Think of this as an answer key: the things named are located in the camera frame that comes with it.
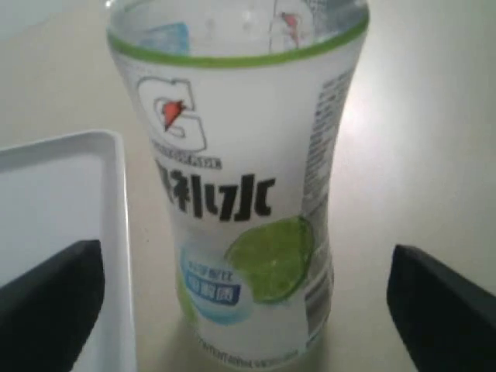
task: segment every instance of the white plastic tray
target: white plastic tray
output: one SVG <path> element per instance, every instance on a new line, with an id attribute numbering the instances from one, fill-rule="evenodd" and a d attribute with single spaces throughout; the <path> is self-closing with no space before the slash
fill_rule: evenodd
<path id="1" fill-rule="evenodd" d="M 124 151 L 94 131 L 0 151 L 0 286 L 100 239 L 105 300 L 74 372 L 136 372 Z"/>

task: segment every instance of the beige table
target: beige table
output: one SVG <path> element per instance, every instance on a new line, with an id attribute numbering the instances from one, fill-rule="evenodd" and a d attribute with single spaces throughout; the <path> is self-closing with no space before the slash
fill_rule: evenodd
<path id="1" fill-rule="evenodd" d="M 120 132 L 140 371 L 224 370 L 180 321 L 164 193 L 108 56 L 100 3 L 0 44 L 0 146 Z M 413 370 L 385 301 L 395 243 L 496 294 L 496 2 L 371 0 L 371 11 L 332 173 L 332 314 L 302 370 Z"/>

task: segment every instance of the gatorade logo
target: gatorade logo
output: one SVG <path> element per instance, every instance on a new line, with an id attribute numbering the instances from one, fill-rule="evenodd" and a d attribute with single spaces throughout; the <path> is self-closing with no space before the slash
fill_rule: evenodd
<path id="1" fill-rule="evenodd" d="M 190 153 L 207 149 L 189 81 L 145 77 L 138 83 L 138 96 L 149 123 L 167 145 Z"/>

